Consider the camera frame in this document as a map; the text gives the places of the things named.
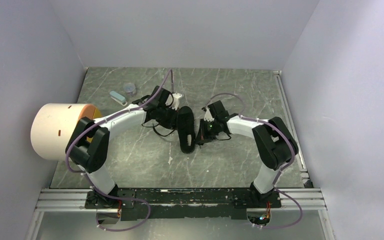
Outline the black canvas sneaker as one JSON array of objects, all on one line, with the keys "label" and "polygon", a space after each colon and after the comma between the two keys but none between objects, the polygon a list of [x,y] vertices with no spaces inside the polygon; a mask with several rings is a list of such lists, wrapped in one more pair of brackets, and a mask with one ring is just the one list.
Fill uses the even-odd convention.
[{"label": "black canvas sneaker", "polygon": [[195,117],[189,106],[182,106],[177,114],[177,133],[179,146],[184,154],[190,154],[195,150]]}]

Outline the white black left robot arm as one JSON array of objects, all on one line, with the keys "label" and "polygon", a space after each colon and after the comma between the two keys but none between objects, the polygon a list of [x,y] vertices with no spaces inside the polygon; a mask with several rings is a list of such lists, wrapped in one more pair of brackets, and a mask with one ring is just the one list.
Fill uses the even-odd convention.
[{"label": "white black left robot arm", "polygon": [[112,138],[151,120],[166,129],[178,130],[182,97],[157,85],[152,94],[134,100],[120,111],[78,120],[65,149],[65,160],[80,168],[79,172],[89,180],[92,192],[104,207],[112,208],[120,199],[119,188],[105,166]]}]

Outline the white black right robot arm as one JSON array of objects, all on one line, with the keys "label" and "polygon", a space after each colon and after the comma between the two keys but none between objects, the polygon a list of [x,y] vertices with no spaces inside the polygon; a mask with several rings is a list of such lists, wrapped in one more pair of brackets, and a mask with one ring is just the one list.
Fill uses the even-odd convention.
[{"label": "white black right robot arm", "polygon": [[255,141],[262,165],[250,184],[249,199],[255,207],[262,207],[274,191],[283,167],[299,153],[297,142],[280,117],[259,119],[230,114],[219,100],[202,110],[204,117],[199,122],[197,145],[217,140],[220,133],[225,133],[229,140],[232,135],[241,135]]}]

